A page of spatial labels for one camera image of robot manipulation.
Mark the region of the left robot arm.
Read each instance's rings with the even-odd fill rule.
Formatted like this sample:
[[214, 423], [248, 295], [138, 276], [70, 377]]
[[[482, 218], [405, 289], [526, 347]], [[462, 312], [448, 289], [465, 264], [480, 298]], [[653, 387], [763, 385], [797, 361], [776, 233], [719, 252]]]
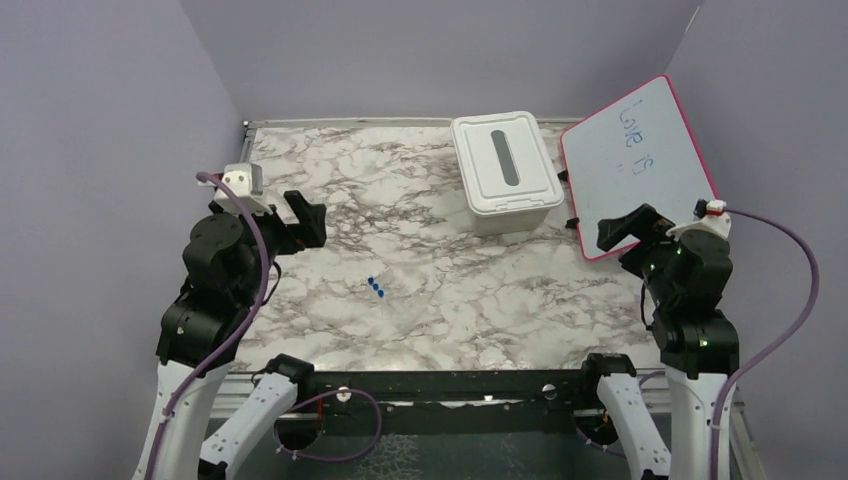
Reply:
[[231, 426], [217, 439], [206, 436], [239, 343], [271, 291], [276, 258], [326, 243], [326, 206], [297, 190], [284, 199], [293, 223], [255, 195], [231, 199], [218, 190], [209, 215], [192, 227], [182, 253], [187, 277], [161, 320], [155, 406], [134, 478], [224, 479], [281, 402], [298, 411], [313, 401], [313, 382], [291, 372], [277, 383], [280, 402], [259, 399], [240, 415], [246, 426]]

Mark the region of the white plastic bin lid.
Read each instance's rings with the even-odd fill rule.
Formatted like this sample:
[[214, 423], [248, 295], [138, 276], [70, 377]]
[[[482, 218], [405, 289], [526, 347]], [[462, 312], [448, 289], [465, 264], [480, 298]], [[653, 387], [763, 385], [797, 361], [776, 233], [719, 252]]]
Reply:
[[549, 210], [564, 201], [552, 159], [531, 113], [459, 117], [451, 122], [450, 131], [474, 215]]

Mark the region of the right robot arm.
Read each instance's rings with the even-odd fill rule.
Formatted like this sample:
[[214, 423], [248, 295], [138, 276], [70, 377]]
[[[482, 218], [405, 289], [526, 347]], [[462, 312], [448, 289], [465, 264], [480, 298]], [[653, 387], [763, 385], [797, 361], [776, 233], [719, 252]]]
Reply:
[[719, 310], [733, 263], [731, 218], [719, 200], [697, 202], [693, 221], [674, 224], [652, 206], [598, 223], [596, 245], [609, 251], [628, 236], [638, 244], [622, 268], [642, 282], [654, 304], [649, 330], [659, 349], [671, 400], [672, 444], [665, 445], [647, 408], [632, 361], [591, 354], [577, 380], [579, 398], [603, 406], [633, 479], [726, 479], [728, 433], [725, 385], [739, 367], [739, 338]]

